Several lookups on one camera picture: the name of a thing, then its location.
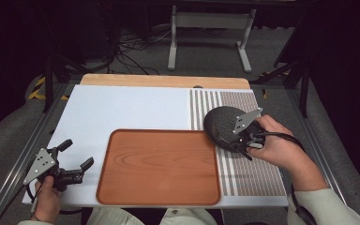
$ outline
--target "hand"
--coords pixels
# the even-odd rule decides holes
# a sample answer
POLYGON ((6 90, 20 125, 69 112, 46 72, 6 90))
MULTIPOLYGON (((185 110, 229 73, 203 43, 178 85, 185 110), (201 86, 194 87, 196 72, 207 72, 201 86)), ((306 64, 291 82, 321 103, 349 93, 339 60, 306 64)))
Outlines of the hand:
POLYGON ((43 222, 54 223, 60 212, 60 197, 59 191, 53 188, 54 179, 52 176, 47 176, 40 184, 39 181, 35 184, 35 190, 38 190, 37 194, 37 210, 31 220, 40 220, 43 222))
MULTIPOLYGON (((255 120, 268 132, 280 132, 293 136, 290 130, 269 115, 263 115, 255 120)), ((297 144, 277 136, 265 136, 265 145, 262 149, 249 147, 247 151, 252 157, 263 159, 287 171, 291 170, 291 166, 296 161, 300 161, 300 159, 309 160, 297 144)))
MULTIPOLYGON (((269 115, 258 117, 256 121, 268 132, 292 135, 287 128, 269 115)), ((315 163, 293 142, 276 136, 265 136, 262 149, 247 148, 247 151, 252 157, 263 159, 288 171, 292 177, 294 190, 309 191, 328 188, 315 163)))

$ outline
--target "wrist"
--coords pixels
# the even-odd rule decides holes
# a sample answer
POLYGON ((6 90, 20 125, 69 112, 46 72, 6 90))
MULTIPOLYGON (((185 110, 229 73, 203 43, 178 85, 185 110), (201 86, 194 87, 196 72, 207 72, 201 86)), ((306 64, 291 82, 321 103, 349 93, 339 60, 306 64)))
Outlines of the wrist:
POLYGON ((56 218, 57 218, 57 216, 53 216, 53 215, 43 213, 43 212, 40 212, 37 210, 34 214, 32 214, 30 220, 54 224, 54 222, 56 221, 56 218))

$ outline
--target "white sleeve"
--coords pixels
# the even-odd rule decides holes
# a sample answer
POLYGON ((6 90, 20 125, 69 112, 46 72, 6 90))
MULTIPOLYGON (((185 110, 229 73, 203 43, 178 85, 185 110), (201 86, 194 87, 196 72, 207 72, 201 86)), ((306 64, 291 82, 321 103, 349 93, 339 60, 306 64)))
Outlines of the white sleeve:
POLYGON ((25 221, 21 221, 17 225, 52 225, 52 224, 42 221, 25 220, 25 221))
MULTIPOLYGON (((360 225, 360 216, 345 205, 331 188, 295 191, 294 195, 299 205, 305 207, 319 225, 360 225)), ((288 201, 288 224, 306 224, 296 215, 292 196, 288 197, 288 201)))

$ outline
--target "brown tray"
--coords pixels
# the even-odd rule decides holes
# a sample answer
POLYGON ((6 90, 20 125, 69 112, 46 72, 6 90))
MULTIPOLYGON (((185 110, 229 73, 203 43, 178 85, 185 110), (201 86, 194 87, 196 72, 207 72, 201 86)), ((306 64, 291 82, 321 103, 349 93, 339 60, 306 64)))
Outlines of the brown tray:
POLYGON ((201 130, 117 129, 97 200, 115 205, 213 205, 220 200, 215 146, 201 130))

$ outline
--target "finger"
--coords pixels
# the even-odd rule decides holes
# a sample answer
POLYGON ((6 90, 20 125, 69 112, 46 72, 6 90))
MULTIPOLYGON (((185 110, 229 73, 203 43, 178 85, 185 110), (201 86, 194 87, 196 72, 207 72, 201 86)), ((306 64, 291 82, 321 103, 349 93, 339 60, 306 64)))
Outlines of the finger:
POLYGON ((43 181, 42 188, 43 189, 52 189, 54 185, 54 178, 52 176, 45 177, 43 181))
POLYGON ((247 152, 250 154, 251 157, 253 158, 260 158, 259 156, 259 152, 261 151, 261 149, 257 149, 257 148, 251 148, 251 147, 247 147, 247 152))

